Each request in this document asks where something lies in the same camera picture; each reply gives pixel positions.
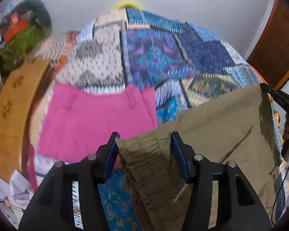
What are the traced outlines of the olive khaki pants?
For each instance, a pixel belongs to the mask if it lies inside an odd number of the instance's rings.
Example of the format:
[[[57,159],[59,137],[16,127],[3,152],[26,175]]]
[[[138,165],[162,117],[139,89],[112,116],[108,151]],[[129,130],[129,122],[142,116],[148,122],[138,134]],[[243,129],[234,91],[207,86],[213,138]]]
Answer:
[[[250,85],[184,110],[155,130],[116,140],[144,230],[180,230],[184,221],[192,189],[180,177],[171,154],[174,131],[210,161],[236,162],[271,214],[280,153],[271,102],[259,85]]]

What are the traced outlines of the white paper pile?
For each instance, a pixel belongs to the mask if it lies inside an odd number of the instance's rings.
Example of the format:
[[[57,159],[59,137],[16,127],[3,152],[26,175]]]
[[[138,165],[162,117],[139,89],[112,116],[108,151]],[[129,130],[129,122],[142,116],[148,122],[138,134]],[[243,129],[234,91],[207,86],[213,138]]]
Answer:
[[[38,185],[35,173],[29,180],[17,170],[9,182],[0,178],[0,210],[17,230]]]

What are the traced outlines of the pink folded garment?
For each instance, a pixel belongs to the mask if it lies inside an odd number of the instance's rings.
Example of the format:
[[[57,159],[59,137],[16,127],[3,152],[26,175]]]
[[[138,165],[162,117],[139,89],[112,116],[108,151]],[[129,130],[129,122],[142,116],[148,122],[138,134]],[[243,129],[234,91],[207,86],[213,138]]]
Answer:
[[[81,161],[109,140],[135,137],[158,126],[155,90],[129,85],[119,94],[93,95],[56,84],[37,153],[68,163]]]

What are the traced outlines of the wooden carved headboard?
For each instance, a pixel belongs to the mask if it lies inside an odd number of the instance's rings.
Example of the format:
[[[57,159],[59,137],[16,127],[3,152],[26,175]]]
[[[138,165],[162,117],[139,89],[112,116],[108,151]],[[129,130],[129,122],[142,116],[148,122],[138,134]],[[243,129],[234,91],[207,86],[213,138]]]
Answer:
[[[0,178],[14,171],[28,177],[29,118],[36,99],[48,84],[50,60],[36,60],[12,71],[0,93]]]

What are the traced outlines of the blue patchwork bedspread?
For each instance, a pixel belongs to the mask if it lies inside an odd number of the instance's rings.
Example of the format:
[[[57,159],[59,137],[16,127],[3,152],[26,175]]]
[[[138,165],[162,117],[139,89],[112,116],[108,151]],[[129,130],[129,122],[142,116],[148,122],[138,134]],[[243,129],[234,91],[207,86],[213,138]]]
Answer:
[[[263,81],[213,32],[135,8],[100,15],[81,32],[68,33],[65,41],[47,40],[40,51],[55,71],[31,120],[37,176],[57,161],[37,153],[56,84],[93,95],[119,94],[129,85],[140,91],[153,87],[161,126],[184,110]]]

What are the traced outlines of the yellow pillow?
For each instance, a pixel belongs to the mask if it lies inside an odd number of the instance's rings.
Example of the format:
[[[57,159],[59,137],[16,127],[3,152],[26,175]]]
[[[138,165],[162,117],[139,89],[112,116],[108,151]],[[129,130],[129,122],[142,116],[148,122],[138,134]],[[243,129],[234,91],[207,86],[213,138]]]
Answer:
[[[135,8],[138,10],[142,10],[142,6],[134,1],[134,0],[122,0],[119,1],[118,3],[115,4],[114,9],[122,9],[122,8],[127,8],[127,7],[131,7],[131,8]]]

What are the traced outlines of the brown wooden door frame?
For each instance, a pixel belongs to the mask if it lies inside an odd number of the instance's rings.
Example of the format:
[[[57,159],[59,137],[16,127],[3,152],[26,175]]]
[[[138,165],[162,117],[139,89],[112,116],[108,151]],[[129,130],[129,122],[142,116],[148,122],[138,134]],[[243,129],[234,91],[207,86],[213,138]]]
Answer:
[[[289,79],[289,5],[275,0],[255,48],[247,59],[272,87],[280,89]]]

